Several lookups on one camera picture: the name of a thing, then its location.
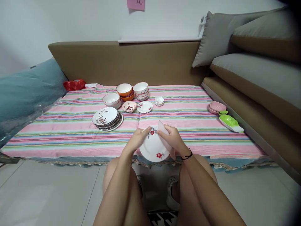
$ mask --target tile floor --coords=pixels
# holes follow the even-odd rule
[[[167,165],[150,170],[133,165],[154,189],[179,168]],[[57,167],[32,160],[0,168],[1,226],[92,226],[102,199],[106,167]],[[249,169],[234,174],[216,173],[219,186],[247,225],[287,225],[301,202],[299,185],[281,168]],[[160,199],[149,189],[147,196]]]

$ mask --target sofa cushion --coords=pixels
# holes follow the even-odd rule
[[[0,77],[0,147],[67,91],[55,59]]]
[[[204,33],[192,66],[210,65],[216,57],[239,52],[239,49],[230,43],[234,29],[277,10],[245,14],[208,12]]]
[[[219,77],[207,77],[202,85],[212,99],[227,106],[229,115],[256,144],[291,177],[301,182],[300,134]]]
[[[210,68],[301,133],[301,68],[247,53],[217,57]]]
[[[231,43],[251,53],[301,62],[298,27],[287,8],[236,28]]]

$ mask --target pink paper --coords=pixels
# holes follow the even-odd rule
[[[167,129],[165,129],[163,123],[159,120],[159,124],[158,124],[158,129],[162,131],[163,133],[169,135],[169,132],[167,131]],[[166,149],[168,150],[170,157],[175,161],[176,160],[176,154],[175,154],[175,150],[167,143],[166,140],[164,140],[162,137],[160,137],[163,145],[166,147]]]
[[[145,0],[127,0],[128,8],[142,10],[144,11],[145,8]]]

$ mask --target black bracelet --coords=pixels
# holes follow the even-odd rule
[[[191,149],[189,149],[189,150],[190,150],[190,152],[191,152],[190,156],[186,156],[186,155],[185,155],[185,157],[187,157],[187,158],[183,159],[183,158],[181,157],[182,160],[189,159],[189,158],[193,155]]]

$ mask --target person's right hand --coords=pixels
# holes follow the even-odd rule
[[[158,130],[157,134],[161,136],[167,143],[176,149],[179,153],[183,150],[187,149],[187,146],[184,144],[179,131],[175,127],[171,127],[169,125],[164,125],[165,129],[169,132],[169,135],[163,133],[162,131]]]

